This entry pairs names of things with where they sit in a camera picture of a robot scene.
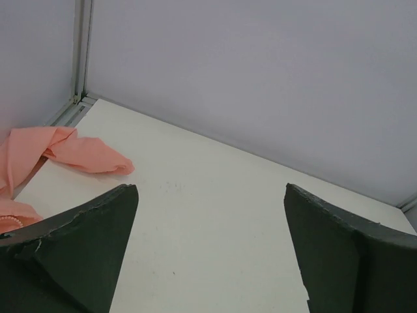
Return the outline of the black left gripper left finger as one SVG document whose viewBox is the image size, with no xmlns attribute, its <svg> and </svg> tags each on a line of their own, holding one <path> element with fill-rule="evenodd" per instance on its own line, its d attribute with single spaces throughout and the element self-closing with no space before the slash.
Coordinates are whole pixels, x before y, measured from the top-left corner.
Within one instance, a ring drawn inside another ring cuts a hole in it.
<svg viewBox="0 0 417 313">
<path fill-rule="evenodd" d="M 109 312 L 139 194 L 104 194 L 1 234 L 2 312 Z"/>
</svg>

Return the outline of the peach pink zip jacket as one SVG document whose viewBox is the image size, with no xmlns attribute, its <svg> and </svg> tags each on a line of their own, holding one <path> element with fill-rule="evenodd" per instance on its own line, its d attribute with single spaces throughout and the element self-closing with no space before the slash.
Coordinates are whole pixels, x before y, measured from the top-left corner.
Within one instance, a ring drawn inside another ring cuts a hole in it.
<svg viewBox="0 0 417 313">
<path fill-rule="evenodd" d="M 130 159 L 99 138 L 80 138 L 75 128 L 13 128 L 1 144 L 1 233 L 42 220 L 33 207 L 12 198 L 43 157 L 83 173 L 129 175 L 135 170 Z"/>
</svg>

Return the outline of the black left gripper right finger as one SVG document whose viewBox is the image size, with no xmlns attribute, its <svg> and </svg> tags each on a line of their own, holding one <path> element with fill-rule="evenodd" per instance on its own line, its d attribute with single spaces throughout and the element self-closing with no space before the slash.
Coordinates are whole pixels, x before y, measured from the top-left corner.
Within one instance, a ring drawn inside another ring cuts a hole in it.
<svg viewBox="0 0 417 313">
<path fill-rule="evenodd" d="M 284 209 L 310 312 L 415 312 L 416 236 L 287 184 Z"/>
</svg>

